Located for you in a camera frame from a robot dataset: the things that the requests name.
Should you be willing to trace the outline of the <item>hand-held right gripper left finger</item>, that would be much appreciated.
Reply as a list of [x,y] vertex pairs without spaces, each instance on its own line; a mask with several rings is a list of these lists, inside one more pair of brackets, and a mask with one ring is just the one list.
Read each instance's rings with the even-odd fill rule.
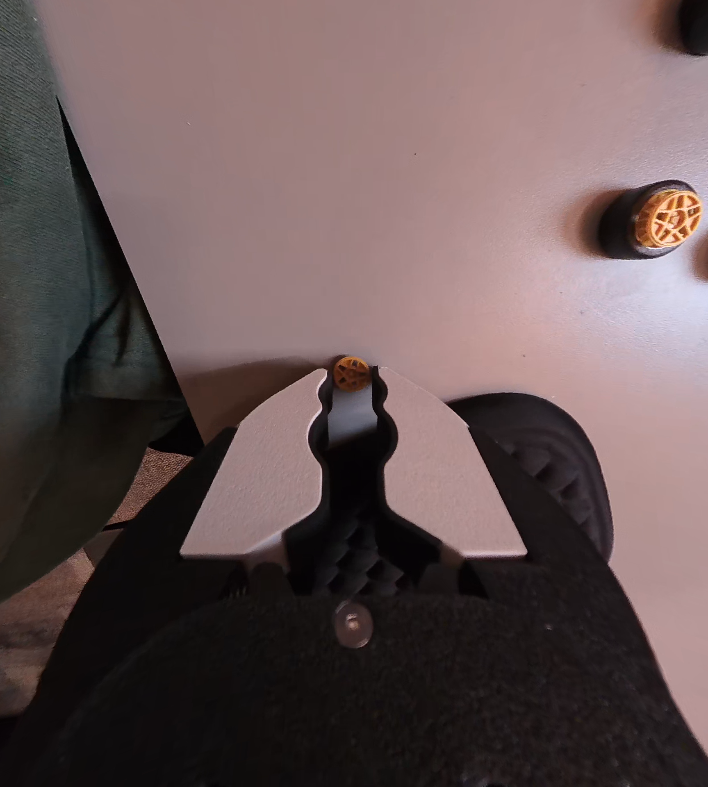
[[310,429],[325,414],[320,392],[327,382],[327,370],[311,371],[239,424],[184,539],[184,558],[289,566],[285,532],[323,500]]

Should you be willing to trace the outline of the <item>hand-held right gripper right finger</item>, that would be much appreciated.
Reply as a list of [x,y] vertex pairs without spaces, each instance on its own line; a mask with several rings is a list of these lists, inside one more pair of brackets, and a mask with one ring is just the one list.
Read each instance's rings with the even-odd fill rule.
[[388,512],[457,560],[522,559],[527,548],[467,423],[392,369],[373,392],[389,434],[382,488]]

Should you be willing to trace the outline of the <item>black dimpled wrist rest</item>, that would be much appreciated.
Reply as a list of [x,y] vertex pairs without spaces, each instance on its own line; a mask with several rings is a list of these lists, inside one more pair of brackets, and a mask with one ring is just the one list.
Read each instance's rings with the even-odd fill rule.
[[[610,562],[615,540],[610,500],[594,447],[575,419],[548,400],[519,393],[465,398],[451,408],[510,456]],[[387,428],[375,421],[322,453],[331,507],[319,530],[296,548],[299,567],[289,574],[295,594],[482,595],[474,578],[459,579],[459,570],[419,562],[422,552],[402,529],[398,563],[378,545],[388,520],[378,505],[377,472],[388,445]]]

